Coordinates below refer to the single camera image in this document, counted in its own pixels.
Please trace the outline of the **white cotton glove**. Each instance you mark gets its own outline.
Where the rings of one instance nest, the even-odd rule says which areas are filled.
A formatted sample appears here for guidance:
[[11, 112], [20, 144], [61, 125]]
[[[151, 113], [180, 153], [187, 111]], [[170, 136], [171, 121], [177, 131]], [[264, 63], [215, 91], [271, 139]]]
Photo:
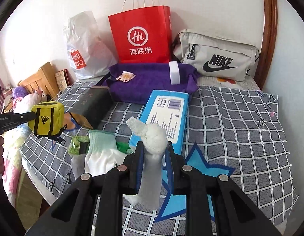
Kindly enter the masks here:
[[117, 149], [113, 133], [92, 130], [88, 135], [90, 146], [84, 163], [86, 173], [93, 177], [103, 175], [124, 162], [126, 154]]

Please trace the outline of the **white sock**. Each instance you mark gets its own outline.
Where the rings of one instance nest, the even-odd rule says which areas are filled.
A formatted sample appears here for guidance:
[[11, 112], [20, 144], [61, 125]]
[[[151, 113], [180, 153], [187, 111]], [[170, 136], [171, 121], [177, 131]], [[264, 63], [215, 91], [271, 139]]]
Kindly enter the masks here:
[[156, 210], [162, 187], [162, 159], [168, 145], [166, 130], [158, 124], [145, 124], [134, 117], [130, 117], [126, 124], [134, 135], [141, 138], [145, 148], [140, 190], [131, 203]]

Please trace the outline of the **yellow adidas pouch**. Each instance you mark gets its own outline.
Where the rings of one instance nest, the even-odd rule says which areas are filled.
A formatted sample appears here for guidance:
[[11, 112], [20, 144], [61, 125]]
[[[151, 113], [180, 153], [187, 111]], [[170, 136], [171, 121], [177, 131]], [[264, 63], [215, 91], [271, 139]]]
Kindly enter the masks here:
[[37, 138], [46, 137], [62, 145], [66, 143], [61, 137], [61, 134], [67, 129], [67, 124], [64, 124], [64, 105], [62, 103], [42, 102], [34, 105], [31, 112], [35, 114], [35, 119], [28, 122], [28, 127]]

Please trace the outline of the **green cassette tissue pack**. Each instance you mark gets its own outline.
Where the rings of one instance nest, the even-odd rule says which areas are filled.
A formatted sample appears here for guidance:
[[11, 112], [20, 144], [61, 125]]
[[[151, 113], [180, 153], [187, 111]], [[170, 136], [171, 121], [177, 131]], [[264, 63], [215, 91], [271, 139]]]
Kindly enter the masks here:
[[72, 140], [67, 148], [70, 156], [87, 154], [90, 146], [89, 136], [77, 135], [72, 137]]

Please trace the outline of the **green wet wipe packet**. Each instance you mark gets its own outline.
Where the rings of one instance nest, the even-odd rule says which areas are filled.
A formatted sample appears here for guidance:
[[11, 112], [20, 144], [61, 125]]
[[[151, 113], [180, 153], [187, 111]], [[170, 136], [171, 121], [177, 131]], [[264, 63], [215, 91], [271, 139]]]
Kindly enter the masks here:
[[116, 146], [117, 146], [118, 151], [125, 153], [126, 155], [130, 155], [133, 153], [129, 144], [126, 142], [116, 142]]

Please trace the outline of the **purple plush toy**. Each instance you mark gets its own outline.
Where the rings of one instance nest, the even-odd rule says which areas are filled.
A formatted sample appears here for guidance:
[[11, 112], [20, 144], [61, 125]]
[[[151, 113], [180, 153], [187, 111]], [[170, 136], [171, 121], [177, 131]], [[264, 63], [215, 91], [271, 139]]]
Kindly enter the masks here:
[[13, 90], [13, 98], [24, 98], [26, 95], [28, 95], [28, 91], [23, 86], [17, 86]]

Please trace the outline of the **wooden chair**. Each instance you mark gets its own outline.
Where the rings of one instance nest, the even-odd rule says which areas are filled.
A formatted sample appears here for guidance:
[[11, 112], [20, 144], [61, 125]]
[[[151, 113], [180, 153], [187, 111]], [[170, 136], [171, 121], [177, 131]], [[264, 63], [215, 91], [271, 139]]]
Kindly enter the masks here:
[[33, 75], [18, 82], [17, 85], [24, 87], [30, 94], [36, 90], [41, 90], [51, 99], [56, 99], [60, 92], [55, 78], [55, 69], [49, 62], [40, 67]]

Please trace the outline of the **blue tissue pack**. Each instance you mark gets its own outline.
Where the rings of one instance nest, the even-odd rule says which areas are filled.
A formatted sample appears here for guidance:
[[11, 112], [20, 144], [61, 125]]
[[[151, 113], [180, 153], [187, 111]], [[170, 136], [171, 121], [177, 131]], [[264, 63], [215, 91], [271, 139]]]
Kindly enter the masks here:
[[142, 124], [157, 124], [166, 131], [166, 138], [173, 145], [174, 152], [181, 154], [186, 124], [189, 94], [183, 92], [153, 90], [144, 111], [139, 119], [130, 117], [126, 123], [132, 131], [129, 146], [135, 149], [138, 141], [141, 140], [139, 133]]

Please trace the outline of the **dark green tea tin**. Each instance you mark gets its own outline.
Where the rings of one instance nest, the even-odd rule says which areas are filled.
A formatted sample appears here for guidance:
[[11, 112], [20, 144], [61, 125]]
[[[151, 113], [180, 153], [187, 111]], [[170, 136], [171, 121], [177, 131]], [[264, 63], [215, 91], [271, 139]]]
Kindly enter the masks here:
[[82, 127], [97, 129], [114, 104], [109, 87], [93, 86], [70, 109], [70, 115]]

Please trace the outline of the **grey checked bed sheet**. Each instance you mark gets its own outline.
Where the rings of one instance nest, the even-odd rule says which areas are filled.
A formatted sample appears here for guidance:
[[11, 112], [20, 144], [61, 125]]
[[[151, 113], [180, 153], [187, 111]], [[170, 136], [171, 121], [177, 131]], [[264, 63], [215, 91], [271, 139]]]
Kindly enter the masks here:
[[[203, 174], [225, 173], [263, 211], [283, 234], [292, 207], [290, 152], [278, 120], [277, 95], [248, 90], [252, 87], [219, 87], [201, 83], [189, 105], [179, 154]], [[130, 117], [139, 118], [144, 105], [116, 103], [98, 129], [128, 142]], [[21, 147], [22, 160], [47, 193], [58, 198], [74, 179], [66, 147], [31, 134]], [[152, 211], [123, 202], [123, 235], [185, 235], [184, 196], [168, 193], [166, 172], [159, 202]]]

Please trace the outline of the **purple towel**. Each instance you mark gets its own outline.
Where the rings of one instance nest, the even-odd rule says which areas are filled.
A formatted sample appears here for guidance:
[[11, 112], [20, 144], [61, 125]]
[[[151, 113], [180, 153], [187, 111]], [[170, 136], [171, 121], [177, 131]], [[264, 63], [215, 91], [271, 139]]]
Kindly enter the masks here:
[[[101, 80], [98, 86], [107, 86], [116, 102], [146, 104], [153, 90], [183, 92], [193, 95], [198, 90], [200, 73], [191, 65], [179, 63], [180, 83], [172, 85], [168, 63], [117, 63], [109, 67], [110, 78]], [[117, 80], [122, 72], [135, 74], [127, 83]]]

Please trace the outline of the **white sponge block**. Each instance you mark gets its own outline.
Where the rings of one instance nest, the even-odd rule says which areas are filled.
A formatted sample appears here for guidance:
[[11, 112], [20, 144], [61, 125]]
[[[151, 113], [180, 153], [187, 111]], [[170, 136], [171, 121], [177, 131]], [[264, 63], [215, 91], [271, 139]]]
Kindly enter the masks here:
[[180, 71], [176, 61], [169, 62], [170, 81], [172, 85], [178, 85], [180, 83]]

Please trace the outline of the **white Miniso plastic bag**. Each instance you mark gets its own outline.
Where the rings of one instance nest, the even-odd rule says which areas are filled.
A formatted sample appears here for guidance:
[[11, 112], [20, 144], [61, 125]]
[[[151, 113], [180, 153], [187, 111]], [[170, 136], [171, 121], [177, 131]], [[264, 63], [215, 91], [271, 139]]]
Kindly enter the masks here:
[[81, 12], [64, 25], [70, 66], [78, 79], [104, 76], [117, 63], [111, 50], [99, 36], [92, 11]]

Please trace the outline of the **grey Nike waist bag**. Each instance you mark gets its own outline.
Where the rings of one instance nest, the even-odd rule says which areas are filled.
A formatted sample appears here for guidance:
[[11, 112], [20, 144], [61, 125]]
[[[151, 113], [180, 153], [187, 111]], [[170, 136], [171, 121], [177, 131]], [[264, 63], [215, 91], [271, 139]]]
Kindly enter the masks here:
[[203, 76], [243, 81], [258, 64], [260, 53], [249, 44], [211, 37], [193, 30], [180, 31], [173, 42], [173, 55]]

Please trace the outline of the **red Haidilao paper bag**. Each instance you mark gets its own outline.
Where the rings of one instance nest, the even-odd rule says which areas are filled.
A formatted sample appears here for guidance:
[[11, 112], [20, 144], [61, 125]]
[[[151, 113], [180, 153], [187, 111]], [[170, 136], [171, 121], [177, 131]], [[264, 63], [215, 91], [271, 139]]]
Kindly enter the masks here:
[[119, 63], [167, 63], [171, 60], [171, 9], [144, 6], [108, 17]]

